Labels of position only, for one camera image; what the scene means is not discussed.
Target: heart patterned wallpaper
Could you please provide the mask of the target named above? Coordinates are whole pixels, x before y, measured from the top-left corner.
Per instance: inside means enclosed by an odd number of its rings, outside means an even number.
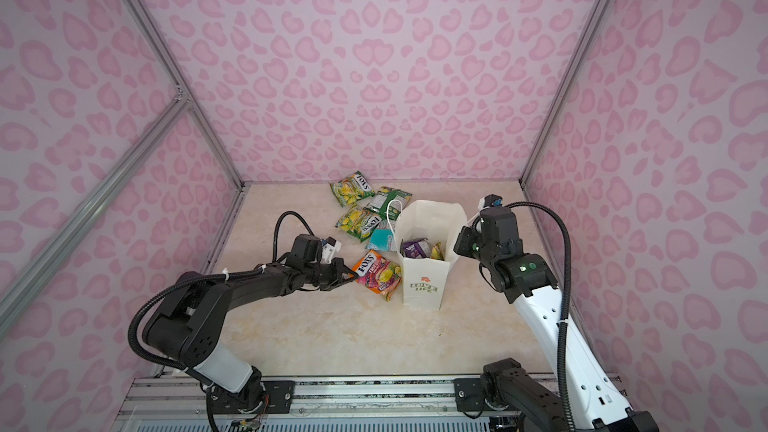
[[[0,430],[109,430],[151,364],[139,307],[208,253],[235,194],[183,116],[0,344]]]
[[[594,0],[145,0],[249,180],[517,178]]]
[[[0,297],[175,92],[120,0],[0,0]]]
[[[529,189],[662,430],[768,430],[766,74],[768,0],[618,0]]]

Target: white paper gift bag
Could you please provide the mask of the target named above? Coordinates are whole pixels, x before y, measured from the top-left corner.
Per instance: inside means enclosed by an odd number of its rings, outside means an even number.
[[[402,264],[400,287],[405,305],[440,309],[448,273],[458,260],[453,245],[466,223],[467,216],[459,204],[416,200],[400,213],[395,226],[395,244]],[[400,245],[415,238],[426,238],[429,245],[440,242],[445,260],[404,257]]]

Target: beige table surface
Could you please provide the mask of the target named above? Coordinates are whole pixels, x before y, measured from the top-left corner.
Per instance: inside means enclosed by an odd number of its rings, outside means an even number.
[[[415,199],[456,202],[467,217],[488,194],[504,203],[524,200],[517,182],[381,182],[413,193]],[[301,214],[319,237],[341,240],[340,256],[354,265],[365,253],[356,239],[335,228],[343,214],[327,184],[252,186],[216,264],[230,272],[251,270],[272,256],[277,218]],[[530,211],[515,209],[526,252],[546,257]],[[304,233],[287,217],[278,255]],[[390,302],[361,284],[331,292],[294,292],[237,308],[226,317],[221,340],[264,375],[469,374],[512,357],[528,372],[552,371],[514,307],[481,279],[478,264],[460,258],[448,275],[439,311],[402,304],[398,288]]]

